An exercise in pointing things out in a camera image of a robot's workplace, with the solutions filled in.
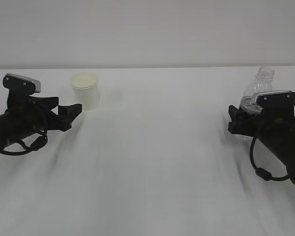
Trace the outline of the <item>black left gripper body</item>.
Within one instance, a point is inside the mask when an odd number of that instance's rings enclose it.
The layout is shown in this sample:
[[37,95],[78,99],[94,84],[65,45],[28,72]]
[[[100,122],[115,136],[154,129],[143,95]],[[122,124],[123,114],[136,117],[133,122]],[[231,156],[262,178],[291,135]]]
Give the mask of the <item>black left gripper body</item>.
[[30,101],[30,98],[28,98],[29,104],[30,104],[30,111],[31,111],[31,118],[32,121],[28,124],[28,135],[33,135],[36,133],[36,131],[43,133],[46,133],[50,130],[59,130],[62,132],[67,131],[68,129],[56,129],[56,115],[52,110],[46,110],[44,108],[41,108],[39,106],[36,106],[34,103]]

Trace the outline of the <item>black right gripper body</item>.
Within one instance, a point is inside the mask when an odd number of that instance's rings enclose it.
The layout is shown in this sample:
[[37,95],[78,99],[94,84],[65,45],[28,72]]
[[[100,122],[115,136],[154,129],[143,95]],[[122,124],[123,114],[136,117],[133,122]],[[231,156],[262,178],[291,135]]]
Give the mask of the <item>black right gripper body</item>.
[[233,135],[254,137],[262,130],[284,125],[288,128],[295,124],[295,116],[284,116],[283,114],[254,114],[251,115],[250,126],[247,128],[228,127],[228,131]]

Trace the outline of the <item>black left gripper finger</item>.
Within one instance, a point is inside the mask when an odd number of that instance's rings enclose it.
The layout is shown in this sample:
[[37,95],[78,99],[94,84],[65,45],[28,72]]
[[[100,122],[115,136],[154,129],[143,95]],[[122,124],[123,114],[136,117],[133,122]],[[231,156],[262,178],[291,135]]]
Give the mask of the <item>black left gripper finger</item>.
[[82,104],[58,106],[56,129],[70,129],[72,122],[82,113]]
[[30,96],[29,100],[36,106],[44,108],[46,110],[52,110],[59,105],[58,97],[33,97]]

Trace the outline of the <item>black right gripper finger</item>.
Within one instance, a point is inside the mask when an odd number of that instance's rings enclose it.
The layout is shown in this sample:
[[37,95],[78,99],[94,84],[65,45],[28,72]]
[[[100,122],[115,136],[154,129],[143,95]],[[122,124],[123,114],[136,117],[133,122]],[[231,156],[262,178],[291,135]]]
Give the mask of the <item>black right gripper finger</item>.
[[229,122],[229,127],[241,127],[241,128],[247,128],[250,124],[251,115],[246,113],[241,108],[237,108],[234,105],[230,105],[228,107],[228,114],[231,118],[231,121]]

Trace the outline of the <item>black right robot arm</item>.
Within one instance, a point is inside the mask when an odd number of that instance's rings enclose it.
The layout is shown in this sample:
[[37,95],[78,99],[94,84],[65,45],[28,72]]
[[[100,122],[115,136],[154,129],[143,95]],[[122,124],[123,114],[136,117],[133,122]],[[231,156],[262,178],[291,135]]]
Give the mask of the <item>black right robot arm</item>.
[[[261,113],[250,115],[233,105],[228,109],[231,121],[228,131],[233,135],[252,137],[249,157],[255,173],[265,181],[290,180],[295,186],[295,112],[294,107],[264,108]],[[274,177],[269,171],[257,167],[254,146],[259,140],[286,167],[287,174]]]

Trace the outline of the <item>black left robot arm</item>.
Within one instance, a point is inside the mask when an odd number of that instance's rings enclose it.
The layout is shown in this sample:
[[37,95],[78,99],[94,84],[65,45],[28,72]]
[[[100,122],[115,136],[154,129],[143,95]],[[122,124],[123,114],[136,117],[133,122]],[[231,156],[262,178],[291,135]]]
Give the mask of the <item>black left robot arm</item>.
[[59,105],[58,97],[34,97],[10,92],[0,115],[0,154],[25,155],[43,148],[50,130],[65,132],[82,113],[82,104]]

